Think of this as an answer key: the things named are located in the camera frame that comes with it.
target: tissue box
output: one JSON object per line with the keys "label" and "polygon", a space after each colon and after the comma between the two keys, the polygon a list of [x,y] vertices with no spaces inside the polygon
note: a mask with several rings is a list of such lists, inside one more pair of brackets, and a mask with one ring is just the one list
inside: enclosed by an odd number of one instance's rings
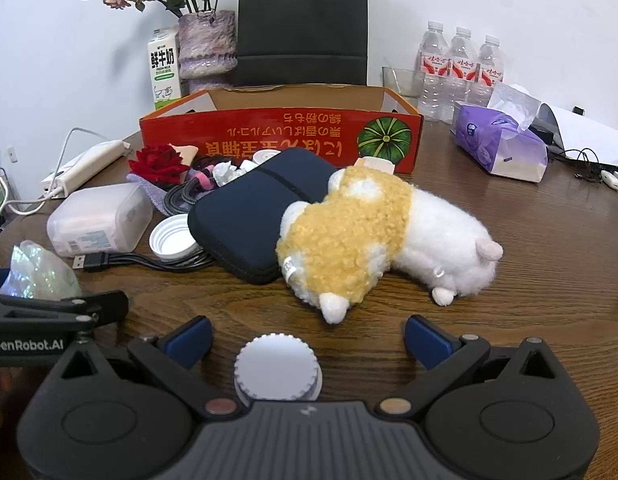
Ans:
{"label": "tissue box", "polygon": [[540,182],[547,167],[544,142],[498,110],[460,107],[455,142],[490,174]]}

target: milk carton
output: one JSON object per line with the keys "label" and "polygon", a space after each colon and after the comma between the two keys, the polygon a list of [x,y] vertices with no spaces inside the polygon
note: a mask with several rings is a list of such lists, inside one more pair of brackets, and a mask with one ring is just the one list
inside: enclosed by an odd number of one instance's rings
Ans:
{"label": "milk carton", "polygon": [[149,67],[155,109],[186,95],[178,69],[178,32],[175,28],[154,31],[149,42]]}

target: black paper bag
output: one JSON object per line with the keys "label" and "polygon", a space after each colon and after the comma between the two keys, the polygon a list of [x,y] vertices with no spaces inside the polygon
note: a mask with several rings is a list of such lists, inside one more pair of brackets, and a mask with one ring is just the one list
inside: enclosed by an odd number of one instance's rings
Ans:
{"label": "black paper bag", "polygon": [[367,0],[240,0],[237,86],[366,85]]}

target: red cardboard box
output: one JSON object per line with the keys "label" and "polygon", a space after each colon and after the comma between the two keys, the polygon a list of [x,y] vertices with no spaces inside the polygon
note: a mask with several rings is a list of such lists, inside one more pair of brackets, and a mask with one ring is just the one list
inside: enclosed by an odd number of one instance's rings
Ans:
{"label": "red cardboard box", "polygon": [[388,88],[327,84],[203,90],[140,119],[145,146],[192,144],[237,160],[299,146],[339,168],[386,158],[396,173],[413,169],[422,124]]}

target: usb cable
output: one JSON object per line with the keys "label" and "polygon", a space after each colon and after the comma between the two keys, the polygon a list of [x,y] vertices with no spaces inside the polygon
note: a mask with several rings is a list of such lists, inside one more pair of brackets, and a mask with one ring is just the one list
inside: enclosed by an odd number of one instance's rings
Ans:
{"label": "usb cable", "polygon": [[196,251],[177,260],[163,262],[137,253],[91,253],[76,256],[73,259],[73,269],[83,269],[87,272],[98,272],[109,267],[141,265],[149,269],[165,272],[193,272],[204,269],[215,262],[205,250]]}

